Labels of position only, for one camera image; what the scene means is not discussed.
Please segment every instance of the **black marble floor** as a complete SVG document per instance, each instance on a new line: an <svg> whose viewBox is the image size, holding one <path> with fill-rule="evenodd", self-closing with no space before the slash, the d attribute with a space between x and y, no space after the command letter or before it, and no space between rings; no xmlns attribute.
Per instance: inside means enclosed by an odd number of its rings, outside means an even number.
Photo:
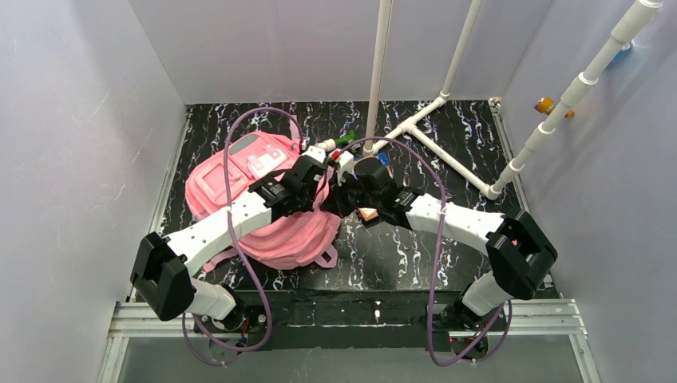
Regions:
<svg viewBox="0 0 677 383"><path fill-rule="evenodd" d="M413 115L424 101L383 102L379 105L377 134L385 135L397 123ZM355 130L364 136L366 102L297 102L274 104L193 105L188 107L188 131L165 209L162 231L169 233L194 223L184 202L184 181L201 161L223 148L230 125L244 111L257 106L275 106L295 114L303 134L311 143L341 136ZM496 127L486 101L450 101L445 107L419 122L418 127L448 153L470 167L483 180L495 180L506 165ZM273 113L260 113L240 127L234 139L247 132L263 130L288 135L288 122ZM444 180L449 201L480 211L517 212L517 195L510 184L497 201L489 201L465 179L439 160L417 140L400 138L431 164ZM400 148L387 146L394 177L404 184L423 188L439 197L439 190L425 169ZM353 214L343 220L335 247L338 265L324 270L311 264L294 270L272 270L252 261L266 289L294 288L319 290L421 290L430 288L435 235L409 231L380 223L365 229ZM489 269L489 263L474 249L450 239L443 242L438 273L438 289L460 291ZM198 278L208 282L225 281L238 290L254 289L238 259L222 263Z"/></svg>

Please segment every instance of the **white pvc pipe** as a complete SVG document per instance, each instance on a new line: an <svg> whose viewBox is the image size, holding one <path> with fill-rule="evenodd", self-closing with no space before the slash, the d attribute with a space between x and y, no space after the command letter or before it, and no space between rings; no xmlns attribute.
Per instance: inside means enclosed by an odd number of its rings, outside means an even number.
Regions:
<svg viewBox="0 0 677 383"><path fill-rule="evenodd" d="M315 146L328 153L336 149L336 142L330 138L329 140L324 140L320 143L315 144Z"/></svg>
<svg viewBox="0 0 677 383"><path fill-rule="evenodd" d="M473 30L473 24L475 24L475 18L477 18L477 12L480 10L482 0L473 0L470 3L470 9L468 14L465 16L465 22L463 23L463 29L461 30L461 36L458 38L458 43L456 44L456 50L453 51L453 58L451 59L451 65L449 66L449 72L446 74L445 83L442 86L442 91L440 96L445 99L449 97L449 90L451 89L451 83L456 77L456 71L458 66L461 64L461 57L463 56L463 51L465 50L465 45L468 44L468 39L470 38L470 31Z"/></svg>
<svg viewBox="0 0 677 383"><path fill-rule="evenodd" d="M399 137L404 132L402 130L402 127L400 125L397 126L397 128L391 130L388 134L386 134L386 138L392 138L396 139ZM378 153L379 150L383 149L384 146L388 145L388 141L376 141L374 143L374 146L371 148L372 153Z"/></svg>
<svg viewBox="0 0 677 383"><path fill-rule="evenodd" d="M435 109L439 108L445 103L446 100L443 100L441 97L434 99L433 102L426 105L425 108L419 110L413 116L408 117L406 120L400 123L395 129L391 130L390 133L386 134L386 137L397 138L400 134L408 132L410 130L410 127L415 127L417 122L426 118L426 116L431 114ZM385 147L386 145L388 145L388 141L376 141L376 143L372 147L372 153L378 153L378 151L383 149L383 147Z"/></svg>
<svg viewBox="0 0 677 383"><path fill-rule="evenodd" d="M376 115L378 113L378 99L381 95L381 79L383 63L386 60L388 46L388 29L390 15L393 12L392 0L381 0L378 5L378 24L376 25L376 46L374 47L374 64L371 67L371 90L369 93L369 110L366 114L366 136L373 136L376 129ZM373 153L372 141L367 141L362 147L364 156Z"/></svg>
<svg viewBox="0 0 677 383"><path fill-rule="evenodd" d="M660 2L649 2L647 0L636 0L632 4L623 18L616 24L611 32L612 36L592 59L590 65L574 78L567 90L562 93L560 102L557 103L552 113L534 129L532 135L527 139L525 147L503 169L496 183L491 185L487 191L488 193L483 194L490 199L496 199L505 185L512 182L520 174L531 155L545 146L548 138L555 132L557 124L564 119L566 112L576 106L592 86L597 83L597 77L618 54L623 45L632 40L639 30L649 23L661 5Z"/></svg>
<svg viewBox="0 0 677 383"><path fill-rule="evenodd" d="M409 134L416 137L421 143L423 143L428 149L432 150L437 154L443 161L445 161L449 166L458 172L463 178L468 180L475 188L478 188L483 194L487 193L489 190L489 185L480 180L477 176L473 174L468 168L463 166L455 158L453 158L449 153L445 152L444 149L440 148L439 145L435 144L435 141L431 140L423 132L418 130L418 128L413 128L409 131Z"/></svg>

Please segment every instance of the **orange valve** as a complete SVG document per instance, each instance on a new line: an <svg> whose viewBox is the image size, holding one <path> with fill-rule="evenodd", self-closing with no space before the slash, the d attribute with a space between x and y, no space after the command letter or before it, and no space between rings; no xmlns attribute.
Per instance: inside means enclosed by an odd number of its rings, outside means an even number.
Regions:
<svg viewBox="0 0 677 383"><path fill-rule="evenodd" d="M533 108L538 112L538 113L543 113L550 115L552 113L552 110L555 108L555 101L552 100L550 97L541 97L538 100L536 100L536 104L533 106ZM564 117L569 118L573 116L573 111L570 110L567 112L567 114L564 115Z"/></svg>

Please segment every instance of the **gray wall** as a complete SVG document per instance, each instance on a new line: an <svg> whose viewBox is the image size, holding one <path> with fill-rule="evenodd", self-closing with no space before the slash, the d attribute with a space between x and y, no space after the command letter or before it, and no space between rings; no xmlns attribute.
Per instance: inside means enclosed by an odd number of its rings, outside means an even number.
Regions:
<svg viewBox="0 0 677 383"><path fill-rule="evenodd" d="M557 0L502 103L513 148L607 40L632 0ZM675 381L677 4L666 2L624 61L561 124L522 180L560 258L604 381Z"/></svg>
<svg viewBox="0 0 677 383"><path fill-rule="evenodd" d="M184 106L125 0L0 11L0 381L95 381Z"/></svg>
<svg viewBox="0 0 677 383"><path fill-rule="evenodd" d="M130 3L186 104L369 98L378 0ZM503 94L552 0L506 3L483 1L452 98ZM469 5L394 0L382 99L437 96Z"/></svg>

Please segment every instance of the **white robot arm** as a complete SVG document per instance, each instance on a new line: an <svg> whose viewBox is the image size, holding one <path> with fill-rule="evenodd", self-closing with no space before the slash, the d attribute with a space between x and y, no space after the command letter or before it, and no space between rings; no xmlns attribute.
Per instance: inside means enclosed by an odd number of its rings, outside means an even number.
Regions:
<svg viewBox="0 0 677 383"><path fill-rule="evenodd" d="M350 153L333 156L337 182L323 209L339 215L357 207L375 208L388 223L437 233L441 202L422 191L399 187L376 158L354 162ZM445 204L442 235L480 251L492 270L469 284L440 315L442 326L473 328L481 317L511 299L531 299L557 259L557 252L526 211L515 216Z"/></svg>
<svg viewBox="0 0 677 383"><path fill-rule="evenodd" d="M168 321L184 312L224 320L236 308L228 286L192 278L209 259L232 245L228 212L235 237L266 227L278 218L309 211L325 173L326 153L309 147L280 181L268 174L207 218L160 237L146 235L139 246L130 280L158 318Z"/></svg>
<svg viewBox="0 0 677 383"><path fill-rule="evenodd" d="M235 237L265 227L296 211L312 209L318 181L326 171L325 153L315 147L303 153L278 182L270 174L248 191L202 221L161 238L147 235L137 254L131 281L160 320L183 312L226 320L236 308L228 286L191 278L212 256L232 245L228 212ZM339 216L358 207L377 209L379 217L410 230L437 232L439 199L413 188L399 187L385 166L371 157L357 162L344 152L332 156L337 168L330 193L321 205ZM530 299L542 283L557 253L531 216L513 217L445 206L447 238L465 243L489 258L492 271L469 284L459 299L439 315L442 327L473 328L481 317L511 298Z"/></svg>

